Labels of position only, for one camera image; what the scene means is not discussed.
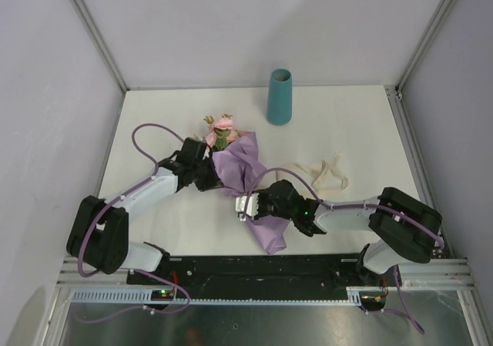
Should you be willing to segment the right aluminium frame post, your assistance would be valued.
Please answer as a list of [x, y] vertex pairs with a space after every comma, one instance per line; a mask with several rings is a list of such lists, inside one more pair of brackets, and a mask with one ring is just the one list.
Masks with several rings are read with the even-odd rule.
[[421, 35], [417, 46], [411, 54], [409, 61], [407, 62], [404, 71], [402, 72], [399, 80], [395, 84], [394, 88], [396, 92], [402, 92], [414, 72], [420, 65], [424, 55], [431, 47], [434, 39], [439, 33], [442, 25], [446, 21], [446, 18], [451, 13], [457, 0], [440, 0], [437, 8], [434, 10], [429, 22], [427, 23], [423, 34]]

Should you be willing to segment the aluminium frame post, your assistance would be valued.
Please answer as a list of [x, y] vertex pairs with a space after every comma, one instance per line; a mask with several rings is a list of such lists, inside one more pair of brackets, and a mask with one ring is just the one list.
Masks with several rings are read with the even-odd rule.
[[115, 84], [119, 87], [119, 90], [125, 94], [129, 88], [126, 84], [125, 79], [113, 57], [113, 54], [110, 52], [110, 49], [103, 38], [102, 33], [99, 30], [99, 27], [96, 24], [96, 20], [93, 18], [92, 13], [89, 11], [88, 5], [85, 0], [69, 0], [72, 4], [72, 7], [75, 9], [76, 14], [81, 20], [83, 27], [85, 28], [89, 38], [92, 41], [96, 51], [100, 55], [105, 67], [109, 70], [109, 73], [115, 82]]
[[402, 72], [399, 80], [395, 84], [394, 88], [396, 92], [402, 92], [414, 72], [420, 65], [424, 55], [431, 47], [434, 39], [439, 33], [442, 25], [446, 21], [446, 18], [451, 13], [457, 0], [440, 0], [437, 8], [434, 10], [429, 22], [427, 23], [423, 34], [421, 35], [417, 46], [411, 54], [409, 61], [407, 62], [404, 71]]

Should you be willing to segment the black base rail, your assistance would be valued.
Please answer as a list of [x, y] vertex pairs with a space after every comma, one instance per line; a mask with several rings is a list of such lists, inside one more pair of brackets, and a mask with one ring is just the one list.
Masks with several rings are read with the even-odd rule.
[[338, 293], [346, 287], [394, 286], [394, 271], [370, 274], [359, 267], [357, 254], [279, 256], [166, 256], [153, 275], [176, 282], [196, 294], [274, 295], [307, 290]]

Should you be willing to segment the beige ribbon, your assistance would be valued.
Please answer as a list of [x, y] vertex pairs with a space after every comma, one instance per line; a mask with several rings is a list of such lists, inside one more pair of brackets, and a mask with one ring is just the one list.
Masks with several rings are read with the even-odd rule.
[[321, 160], [312, 165], [301, 163], [288, 163], [283, 169], [295, 172], [303, 172], [311, 178], [310, 186], [316, 192], [342, 191], [349, 187], [349, 179], [338, 167], [341, 153], [335, 153], [330, 161]]

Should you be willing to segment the teal conical vase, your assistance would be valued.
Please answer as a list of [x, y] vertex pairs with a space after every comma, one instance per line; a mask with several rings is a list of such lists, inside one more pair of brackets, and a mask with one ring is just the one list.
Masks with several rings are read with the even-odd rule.
[[292, 118], [292, 75], [287, 69], [275, 69], [270, 75], [267, 98], [267, 120], [283, 126]]

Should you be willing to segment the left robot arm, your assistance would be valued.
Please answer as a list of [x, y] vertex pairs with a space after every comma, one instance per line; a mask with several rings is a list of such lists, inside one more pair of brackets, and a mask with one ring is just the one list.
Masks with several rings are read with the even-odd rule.
[[68, 254], [104, 274], [143, 270], [154, 284], [165, 282], [170, 265], [165, 250], [129, 239], [129, 225], [166, 197], [194, 184], [199, 191], [220, 188], [208, 145], [187, 138], [182, 148], [155, 164], [152, 173], [127, 191], [101, 199], [88, 196], [79, 205], [70, 232]]

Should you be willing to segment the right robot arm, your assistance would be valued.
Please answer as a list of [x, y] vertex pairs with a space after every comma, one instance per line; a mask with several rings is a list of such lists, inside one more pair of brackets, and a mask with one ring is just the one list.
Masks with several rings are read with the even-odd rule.
[[399, 264], [427, 264], [434, 248], [444, 248], [438, 233], [442, 216], [436, 210], [394, 187], [369, 200], [329, 203], [302, 197], [287, 180], [257, 193], [253, 218], [279, 217], [304, 235], [338, 231], [370, 231], [379, 240], [367, 244], [355, 266], [356, 278], [373, 285]]

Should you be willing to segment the left aluminium frame post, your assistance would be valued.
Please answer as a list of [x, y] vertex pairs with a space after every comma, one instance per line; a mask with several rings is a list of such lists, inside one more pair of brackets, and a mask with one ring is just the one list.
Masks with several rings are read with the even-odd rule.
[[129, 88], [126, 84], [125, 79], [113, 57], [113, 54], [110, 52], [110, 49], [103, 38], [102, 33], [99, 30], [99, 27], [96, 24], [96, 20], [93, 18], [92, 13], [89, 11], [88, 5], [85, 0], [69, 0], [72, 4], [72, 7], [75, 9], [76, 14], [81, 20], [83, 27], [85, 28], [89, 38], [92, 41], [96, 51], [100, 55], [105, 67], [109, 70], [109, 73], [115, 82], [115, 84], [119, 87], [119, 90], [125, 94]]

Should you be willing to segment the pink flower bouquet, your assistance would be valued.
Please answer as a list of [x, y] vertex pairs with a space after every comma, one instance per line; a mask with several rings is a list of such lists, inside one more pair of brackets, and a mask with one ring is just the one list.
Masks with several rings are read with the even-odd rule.
[[194, 135], [193, 138], [205, 142], [210, 152], [223, 151], [241, 137], [233, 116], [229, 113], [224, 113], [217, 119], [208, 115], [203, 121], [206, 123], [207, 133], [203, 136]]

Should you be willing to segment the purple wrapping paper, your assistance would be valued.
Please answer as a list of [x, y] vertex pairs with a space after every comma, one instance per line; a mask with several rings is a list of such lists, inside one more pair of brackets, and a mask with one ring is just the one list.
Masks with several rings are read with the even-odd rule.
[[[228, 197], [239, 197], [255, 189], [260, 182], [255, 179], [267, 168], [259, 161], [259, 148], [255, 132], [242, 135], [225, 150], [212, 155], [216, 174], [223, 184], [223, 193]], [[287, 247], [283, 233], [289, 221], [279, 217], [263, 217], [245, 224], [257, 239], [258, 244], [269, 254]]]

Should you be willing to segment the right aluminium table rail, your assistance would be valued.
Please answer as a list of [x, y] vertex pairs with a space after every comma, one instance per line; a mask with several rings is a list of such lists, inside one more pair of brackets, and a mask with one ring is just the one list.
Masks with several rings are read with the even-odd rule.
[[417, 187], [418, 196], [422, 202], [436, 210], [439, 210], [437, 201], [431, 190], [431, 185], [428, 180], [428, 175], [426, 173], [424, 161], [421, 155], [421, 150], [419, 149], [418, 140], [414, 134], [411, 119], [407, 113], [404, 97], [402, 93], [392, 85], [384, 86], [384, 91], [390, 104], [391, 112], [393, 114], [394, 121], [396, 122], [401, 142], [404, 146], [404, 152], [411, 168], [411, 174]]

